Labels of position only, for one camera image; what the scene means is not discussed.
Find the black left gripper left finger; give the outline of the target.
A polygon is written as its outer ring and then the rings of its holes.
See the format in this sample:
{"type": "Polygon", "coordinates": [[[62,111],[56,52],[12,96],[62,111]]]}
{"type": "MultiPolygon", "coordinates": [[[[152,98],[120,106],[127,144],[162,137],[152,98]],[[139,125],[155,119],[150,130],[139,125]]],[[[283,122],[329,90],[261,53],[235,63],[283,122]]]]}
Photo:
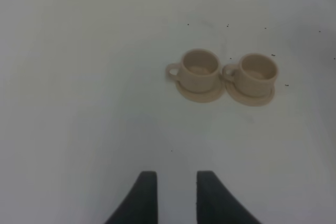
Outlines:
{"type": "Polygon", "coordinates": [[[157,224],[159,222],[157,184],[156,172],[141,172],[123,202],[109,217],[106,224],[157,224]]]}

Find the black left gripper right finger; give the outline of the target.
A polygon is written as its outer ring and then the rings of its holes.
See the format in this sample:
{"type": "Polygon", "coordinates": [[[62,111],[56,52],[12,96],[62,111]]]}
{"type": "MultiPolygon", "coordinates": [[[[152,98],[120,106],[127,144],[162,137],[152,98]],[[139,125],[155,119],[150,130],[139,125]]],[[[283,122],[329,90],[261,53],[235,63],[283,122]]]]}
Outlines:
{"type": "Polygon", "coordinates": [[[196,180],[197,223],[260,223],[230,193],[213,171],[197,172],[196,180]]]}

